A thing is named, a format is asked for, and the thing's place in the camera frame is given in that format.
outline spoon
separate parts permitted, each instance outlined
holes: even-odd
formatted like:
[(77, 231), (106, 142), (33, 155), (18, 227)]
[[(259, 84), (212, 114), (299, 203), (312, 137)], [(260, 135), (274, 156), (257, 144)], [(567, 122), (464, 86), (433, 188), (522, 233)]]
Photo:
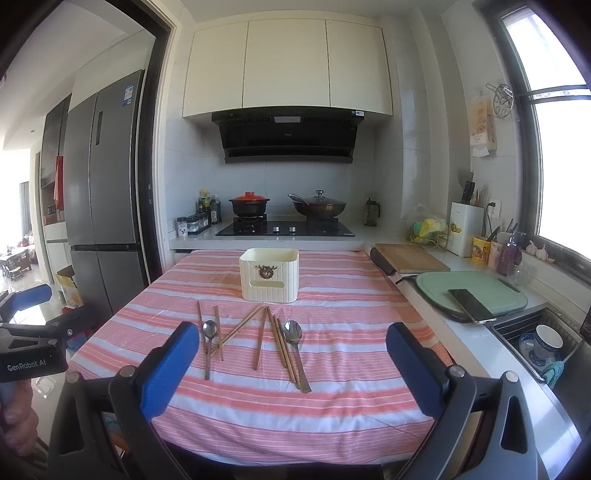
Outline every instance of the spoon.
[(205, 380), (209, 380), (209, 366), (212, 360), (212, 340), (217, 335), (217, 323), (208, 320), (203, 324), (203, 335), (207, 339), (207, 363), (205, 364)]
[(302, 365), (301, 363), (300, 349), (298, 348), (298, 343), (300, 343), (302, 336), (300, 324), (297, 323), (295, 320), (289, 320), (288, 322), (285, 322), (283, 326), (283, 335), (285, 336), (287, 343), (290, 343), (295, 347), (295, 360), (297, 362), (301, 390), (304, 393), (309, 393), (312, 391), (312, 389), (310, 388), (310, 384), (308, 383), (308, 379), (306, 378), (306, 373), (304, 372), (304, 365)]

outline red towel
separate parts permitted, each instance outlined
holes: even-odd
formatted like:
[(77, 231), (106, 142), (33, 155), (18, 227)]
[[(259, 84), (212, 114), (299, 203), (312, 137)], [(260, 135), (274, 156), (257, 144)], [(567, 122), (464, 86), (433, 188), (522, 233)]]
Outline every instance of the red towel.
[(64, 209), (64, 157), (56, 157), (56, 186), (53, 189), (53, 199), (56, 201), (56, 210)]

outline pot lid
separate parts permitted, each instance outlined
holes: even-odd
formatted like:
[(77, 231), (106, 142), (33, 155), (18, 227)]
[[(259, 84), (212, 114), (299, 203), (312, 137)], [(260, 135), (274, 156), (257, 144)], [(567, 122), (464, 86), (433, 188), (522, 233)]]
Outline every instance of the pot lid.
[(341, 202), (340, 200), (325, 197), (324, 190), (316, 190), (315, 197), (307, 197), (304, 200), (310, 205), (346, 205), (345, 202)]
[(254, 192), (244, 192), (244, 195), (240, 195), (236, 197), (234, 200), (238, 200), (239, 202), (244, 202), (246, 200), (268, 200), (265, 197), (260, 195), (255, 195)]

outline striped tablecloth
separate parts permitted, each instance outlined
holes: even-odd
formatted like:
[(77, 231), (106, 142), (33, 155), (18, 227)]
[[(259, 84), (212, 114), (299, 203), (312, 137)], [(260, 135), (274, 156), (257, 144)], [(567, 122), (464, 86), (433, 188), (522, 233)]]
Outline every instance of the striped tablecloth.
[[(219, 306), (223, 335), (254, 308), (242, 298), (236, 251), (196, 251), (167, 271), (108, 321), (73, 357), (86, 378), (137, 365), (182, 320), (204, 321)], [(445, 363), (431, 329), (364, 252), (300, 252), (300, 291), (272, 304), (304, 332), (301, 357), (312, 392), (301, 393), (282, 367), (270, 325), (261, 366), (252, 364), (261, 315), (212, 358), (205, 381), (200, 348), (159, 434), (204, 457), (236, 465), (296, 462), (384, 463), (409, 458), (432, 420), (418, 409), (390, 360), (385, 334), (403, 321)]]

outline yellow cup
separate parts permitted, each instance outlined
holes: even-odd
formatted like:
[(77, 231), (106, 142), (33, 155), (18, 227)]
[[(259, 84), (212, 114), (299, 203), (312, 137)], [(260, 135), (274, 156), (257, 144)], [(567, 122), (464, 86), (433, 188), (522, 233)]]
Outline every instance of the yellow cup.
[(491, 243), (487, 242), (484, 237), (476, 236), (472, 241), (472, 261), (486, 265), (488, 263), (488, 255), (491, 253)]

